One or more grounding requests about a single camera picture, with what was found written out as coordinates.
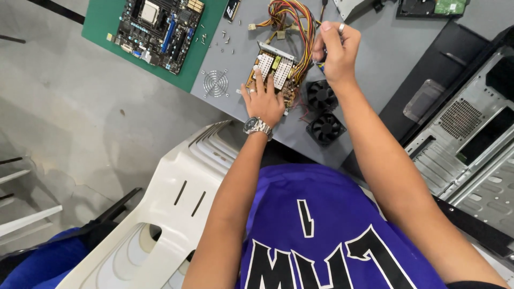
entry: power supply circuit board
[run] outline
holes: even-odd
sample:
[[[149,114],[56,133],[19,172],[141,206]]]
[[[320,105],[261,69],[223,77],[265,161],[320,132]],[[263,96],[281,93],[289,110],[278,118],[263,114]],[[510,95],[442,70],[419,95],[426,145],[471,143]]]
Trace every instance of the power supply circuit board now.
[[[274,92],[276,94],[282,92],[284,95],[284,104],[286,106],[284,115],[287,115],[293,106],[301,84],[296,83],[291,77],[296,65],[298,65],[298,61],[295,57],[265,43],[259,42],[259,47],[261,50],[246,81],[246,87],[250,88],[252,82],[255,82],[255,69],[257,68],[262,72],[264,87],[268,85],[269,75],[273,75]]]
[[[203,12],[199,0],[127,0],[117,34],[107,39],[177,75]]]

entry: gray table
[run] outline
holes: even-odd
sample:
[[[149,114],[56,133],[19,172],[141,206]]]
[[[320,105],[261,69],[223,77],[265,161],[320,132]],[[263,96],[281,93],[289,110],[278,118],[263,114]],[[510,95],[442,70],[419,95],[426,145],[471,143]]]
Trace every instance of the gray table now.
[[[476,26],[480,28],[481,33],[487,34],[486,37],[493,38],[498,32],[506,28],[510,21],[510,15],[505,12],[502,14],[502,22],[498,24],[497,21],[494,21],[494,11],[513,11],[512,3],[514,2],[512,0],[495,0],[494,5],[489,5],[486,2],[489,1],[472,0],[470,6],[474,7],[473,9],[469,8],[471,10],[470,16],[465,14],[461,21],[465,25],[469,24],[473,29],[473,19],[481,19],[480,23],[482,24]],[[302,0],[302,3],[309,7],[315,17],[319,17],[321,11],[320,0]],[[208,35],[209,38],[213,39],[200,71],[223,71],[227,69],[228,93],[230,96],[218,98],[208,96],[204,98],[203,81],[205,76],[201,73],[198,74],[191,90],[193,95],[204,99],[209,104],[240,121],[246,121],[248,115],[242,97],[235,91],[241,83],[246,82],[250,74],[259,52],[257,40],[265,41],[271,35],[269,27],[248,31],[248,24],[260,23],[268,19],[268,4],[268,0],[242,0],[236,15],[236,21],[229,24],[225,19],[222,19],[216,34]],[[391,99],[407,74],[446,24],[445,20],[397,20],[395,18],[396,5],[387,2],[379,14],[368,9],[360,13],[356,20],[348,22],[362,33],[356,63],[356,76],[362,91],[377,113]],[[488,11],[487,17],[480,15],[482,7],[486,7],[484,9]],[[332,0],[329,0],[324,19],[341,21]],[[227,32],[227,37],[230,36],[229,44],[225,44],[227,37],[222,38],[222,31]],[[288,39],[281,41],[275,39],[271,45],[299,56],[301,53],[298,53],[298,51],[302,51],[300,43],[298,35],[289,34]],[[324,79],[323,74],[317,68],[313,68],[307,75],[306,81],[320,79]],[[336,109],[334,113],[344,123],[341,109]],[[299,117],[303,114],[304,110],[298,106],[287,117],[283,117],[281,123],[275,129],[274,139],[321,164],[333,168],[341,166],[353,149],[349,134],[343,134],[334,144],[323,149],[306,133],[307,123],[299,120]]]

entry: chair backrest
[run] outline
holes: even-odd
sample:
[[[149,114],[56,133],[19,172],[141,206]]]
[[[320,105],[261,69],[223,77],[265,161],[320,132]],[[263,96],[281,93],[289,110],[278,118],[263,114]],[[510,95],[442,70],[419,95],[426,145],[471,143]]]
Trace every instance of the chair backrest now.
[[[209,141],[227,124],[205,127],[166,154],[136,209],[58,288],[180,287],[183,274],[177,269],[197,247],[216,191],[233,162],[226,151],[233,154],[234,148],[219,137]],[[148,224],[161,228],[157,242],[149,239]]]

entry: computer fan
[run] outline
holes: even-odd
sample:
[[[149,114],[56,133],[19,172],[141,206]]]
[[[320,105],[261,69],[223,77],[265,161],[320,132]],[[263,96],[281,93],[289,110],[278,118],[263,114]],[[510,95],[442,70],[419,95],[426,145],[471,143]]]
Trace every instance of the computer fan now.
[[[309,135],[322,147],[329,146],[346,131],[344,125],[331,113],[323,113],[307,126]]]
[[[320,80],[307,84],[306,100],[312,111],[331,112],[339,102],[337,97],[326,80]]]

